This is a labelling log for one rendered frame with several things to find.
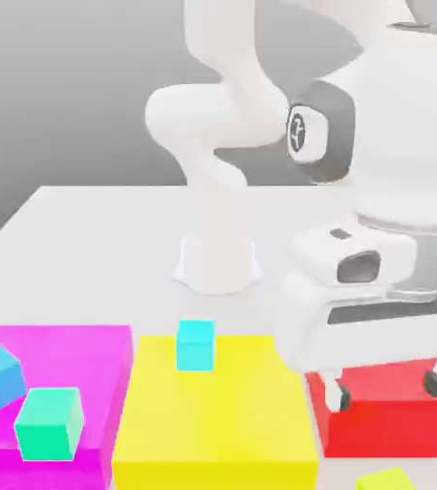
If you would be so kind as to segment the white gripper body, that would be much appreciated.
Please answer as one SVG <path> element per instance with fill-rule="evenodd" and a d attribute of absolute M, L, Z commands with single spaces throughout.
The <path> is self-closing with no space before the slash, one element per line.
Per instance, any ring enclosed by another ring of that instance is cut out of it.
<path fill-rule="evenodd" d="M 437 300 L 415 305 L 386 301 L 380 285 L 327 286 L 301 272 L 284 282 L 276 321 L 276 350 L 299 372 L 336 370 L 437 358 Z M 337 307 L 368 311 L 399 305 L 396 318 L 328 324 Z"/>

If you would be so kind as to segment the small yellow-green cube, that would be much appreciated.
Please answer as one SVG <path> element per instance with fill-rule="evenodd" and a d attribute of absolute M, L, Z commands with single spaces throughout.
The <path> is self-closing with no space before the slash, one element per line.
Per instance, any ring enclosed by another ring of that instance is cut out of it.
<path fill-rule="evenodd" d="M 396 467 L 358 477 L 355 490 L 417 490 L 417 488 L 406 472 Z"/>

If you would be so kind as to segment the small cyan cube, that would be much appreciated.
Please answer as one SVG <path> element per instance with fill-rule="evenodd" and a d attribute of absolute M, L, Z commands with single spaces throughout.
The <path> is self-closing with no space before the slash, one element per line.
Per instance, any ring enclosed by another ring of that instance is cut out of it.
<path fill-rule="evenodd" d="M 215 322 L 181 320 L 176 337 L 176 368 L 185 372 L 213 372 Z"/>

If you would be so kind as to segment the small green cube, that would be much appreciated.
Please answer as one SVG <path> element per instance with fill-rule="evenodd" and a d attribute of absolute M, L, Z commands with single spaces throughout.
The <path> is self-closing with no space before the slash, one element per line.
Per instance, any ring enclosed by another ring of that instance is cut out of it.
<path fill-rule="evenodd" d="M 31 388 L 14 422 L 24 461 L 73 461 L 85 417 L 79 388 Z"/>

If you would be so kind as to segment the large red box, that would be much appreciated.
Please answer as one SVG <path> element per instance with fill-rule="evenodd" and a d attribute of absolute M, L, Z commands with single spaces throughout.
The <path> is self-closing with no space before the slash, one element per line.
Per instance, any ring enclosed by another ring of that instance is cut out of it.
<path fill-rule="evenodd" d="M 306 375 L 326 457 L 437 457 L 437 397 L 423 386 L 433 359 L 347 368 L 339 382 L 351 393 L 331 412 L 319 375 Z"/>

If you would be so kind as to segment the large yellow box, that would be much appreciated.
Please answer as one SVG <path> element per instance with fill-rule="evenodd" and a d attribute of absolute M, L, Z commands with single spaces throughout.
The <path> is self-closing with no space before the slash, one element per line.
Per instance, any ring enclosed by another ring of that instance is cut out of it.
<path fill-rule="evenodd" d="M 142 336 L 112 457 L 116 490 L 316 490 L 300 376 L 270 336 L 219 336 L 214 370 L 180 372 L 172 336 Z"/>

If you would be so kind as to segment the large magenta box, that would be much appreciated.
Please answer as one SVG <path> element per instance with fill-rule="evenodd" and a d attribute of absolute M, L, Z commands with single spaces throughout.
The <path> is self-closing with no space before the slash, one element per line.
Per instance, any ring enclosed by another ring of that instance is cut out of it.
<path fill-rule="evenodd" d="M 129 326 L 0 325 L 0 346 L 29 388 L 77 388 L 84 428 L 71 461 L 25 462 L 14 432 L 20 400 L 0 411 L 0 490 L 109 490 L 111 458 L 133 366 Z"/>

